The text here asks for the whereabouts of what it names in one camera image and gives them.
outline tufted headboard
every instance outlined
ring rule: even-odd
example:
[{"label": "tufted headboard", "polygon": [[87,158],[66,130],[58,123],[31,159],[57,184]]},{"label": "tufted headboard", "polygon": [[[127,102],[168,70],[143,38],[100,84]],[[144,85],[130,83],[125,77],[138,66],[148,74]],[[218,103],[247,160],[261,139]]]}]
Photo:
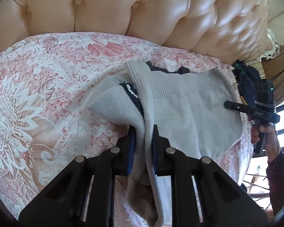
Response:
[{"label": "tufted headboard", "polygon": [[271,48],[266,0],[1,0],[0,52],[42,33],[128,35],[233,63]]}]

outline finger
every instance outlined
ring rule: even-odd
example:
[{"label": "finger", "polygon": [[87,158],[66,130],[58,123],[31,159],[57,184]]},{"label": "finger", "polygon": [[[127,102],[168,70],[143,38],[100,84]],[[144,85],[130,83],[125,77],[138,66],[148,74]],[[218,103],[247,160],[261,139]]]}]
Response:
[{"label": "finger", "polygon": [[252,133],[253,135],[259,135],[259,130],[253,125],[253,126],[251,127],[251,133]]},{"label": "finger", "polygon": [[260,125],[259,131],[262,133],[267,133],[273,135],[276,133],[273,123],[269,123],[267,125]]},{"label": "finger", "polygon": [[257,135],[251,135],[251,140],[254,142],[259,142],[260,138]]}]

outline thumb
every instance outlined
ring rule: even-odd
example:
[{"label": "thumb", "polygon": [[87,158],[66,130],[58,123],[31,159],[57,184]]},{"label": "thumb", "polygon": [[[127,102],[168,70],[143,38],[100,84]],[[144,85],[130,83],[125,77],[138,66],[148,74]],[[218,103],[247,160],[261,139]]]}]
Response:
[{"label": "thumb", "polygon": [[259,131],[262,133],[267,133],[271,135],[276,133],[273,123],[269,123],[266,125],[260,125]]}]

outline hand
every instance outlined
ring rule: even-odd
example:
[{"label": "hand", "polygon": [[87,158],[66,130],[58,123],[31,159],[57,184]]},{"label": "hand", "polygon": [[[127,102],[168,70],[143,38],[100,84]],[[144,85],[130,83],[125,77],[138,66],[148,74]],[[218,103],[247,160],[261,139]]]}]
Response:
[{"label": "hand", "polygon": [[259,132],[267,133],[264,149],[268,157],[268,162],[272,162],[281,152],[281,147],[276,135],[276,130],[273,123],[259,126],[257,129],[254,125],[251,128],[251,143],[255,145],[260,141]]}]

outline person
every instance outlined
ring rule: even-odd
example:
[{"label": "person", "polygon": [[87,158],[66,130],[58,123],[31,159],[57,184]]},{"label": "person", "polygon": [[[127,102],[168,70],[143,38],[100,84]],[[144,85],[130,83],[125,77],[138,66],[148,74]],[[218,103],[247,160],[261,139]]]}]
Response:
[{"label": "person", "polygon": [[251,142],[256,144],[260,141],[259,132],[267,133],[265,150],[268,157],[266,169],[270,187],[270,202],[273,214],[276,215],[284,206],[284,152],[282,151],[273,123],[251,128]]}]

